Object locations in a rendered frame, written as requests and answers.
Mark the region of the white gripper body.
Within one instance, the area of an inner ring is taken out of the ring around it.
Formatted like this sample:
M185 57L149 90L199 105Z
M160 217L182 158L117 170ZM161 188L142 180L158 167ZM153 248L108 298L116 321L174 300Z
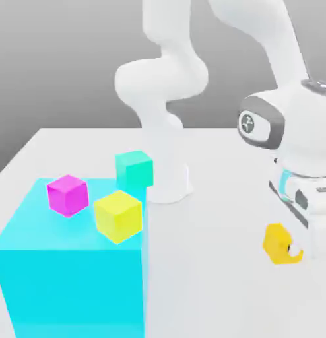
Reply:
M288 180L286 193L269 180L270 189L308 230L326 230L326 180Z

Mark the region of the small orange cube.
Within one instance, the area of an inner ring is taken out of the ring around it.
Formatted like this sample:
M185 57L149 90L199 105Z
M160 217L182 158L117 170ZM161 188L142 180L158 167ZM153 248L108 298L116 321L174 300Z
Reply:
M295 264L301 262L304 251L295 256L289 254L293 239L281 223L269 224L265 230L263 249L275 265Z

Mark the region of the small teal cube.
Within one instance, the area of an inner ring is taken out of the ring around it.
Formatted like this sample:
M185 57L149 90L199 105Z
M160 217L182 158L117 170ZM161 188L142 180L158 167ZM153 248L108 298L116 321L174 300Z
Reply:
M140 189L153 186L153 161L141 150L115 156L117 185L121 189Z

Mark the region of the small yellow cube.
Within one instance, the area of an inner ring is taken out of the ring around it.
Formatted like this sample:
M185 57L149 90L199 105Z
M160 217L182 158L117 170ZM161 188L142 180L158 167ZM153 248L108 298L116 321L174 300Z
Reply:
M124 191L116 191L94 202L98 231L120 244L143 229L142 203Z

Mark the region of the small magenta cube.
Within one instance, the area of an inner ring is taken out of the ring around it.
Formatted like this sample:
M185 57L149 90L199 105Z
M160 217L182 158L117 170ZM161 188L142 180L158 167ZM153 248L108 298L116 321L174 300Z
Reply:
M72 175L65 175L46 186L52 210L71 217L89 206L87 183Z

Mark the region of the large cyan box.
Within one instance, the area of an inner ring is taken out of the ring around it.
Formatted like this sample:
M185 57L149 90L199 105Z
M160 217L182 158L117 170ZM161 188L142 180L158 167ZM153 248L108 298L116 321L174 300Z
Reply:
M115 244L94 209L64 217L35 181L0 234L0 286L16 338L145 338L148 230Z

